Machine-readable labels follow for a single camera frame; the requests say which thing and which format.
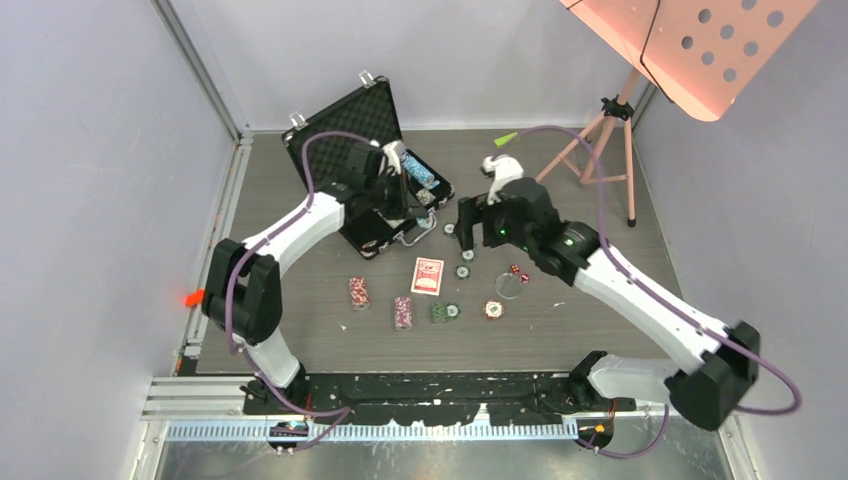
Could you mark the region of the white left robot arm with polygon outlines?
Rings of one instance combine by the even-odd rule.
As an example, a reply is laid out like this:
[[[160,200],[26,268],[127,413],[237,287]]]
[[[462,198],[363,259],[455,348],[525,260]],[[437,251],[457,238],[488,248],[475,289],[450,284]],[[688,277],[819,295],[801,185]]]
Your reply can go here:
[[[279,324],[283,317],[283,276],[324,238],[381,212],[400,220],[411,217],[403,177],[406,148],[400,141],[381,145],[353,136],[341,168],[317,182],[306,169],[306,198],[265,230],[243,240],[224,238],[213,249],[202,313],[218,325],[235,350],[271,384],[268,400],[280,412],[298,412],[307,398],[299,381],[302,363],[286,344]]]

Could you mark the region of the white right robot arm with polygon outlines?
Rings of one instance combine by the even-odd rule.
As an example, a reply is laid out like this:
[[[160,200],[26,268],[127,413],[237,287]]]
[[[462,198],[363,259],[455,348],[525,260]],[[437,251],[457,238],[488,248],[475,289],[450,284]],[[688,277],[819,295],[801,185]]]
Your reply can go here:
[[[483,246],[519,248],[542,272],[611,307],[667,354],[645,360],[591,352],[570,373],[580,408],[596,410],[619,397],[663,403],[694,426],[716,431],[757,381],[756,328],[744,321],[729,326],[642,277],[591,226],[561,219],[535,180],[460,199],[455,235],[464,250],[474,245],[475,225],[482,227]]]

